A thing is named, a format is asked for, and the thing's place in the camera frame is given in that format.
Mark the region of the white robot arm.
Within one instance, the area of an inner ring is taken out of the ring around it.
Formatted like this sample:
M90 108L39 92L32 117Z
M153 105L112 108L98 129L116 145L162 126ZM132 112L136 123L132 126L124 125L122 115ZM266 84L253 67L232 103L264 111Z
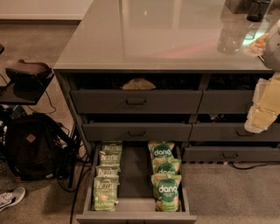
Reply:
M247 115L244 129L261 133L280 115L280 21L269 32L246 46L244 53L258 57L263 64L274 71L268 80L260 78L255 86L253 105Z

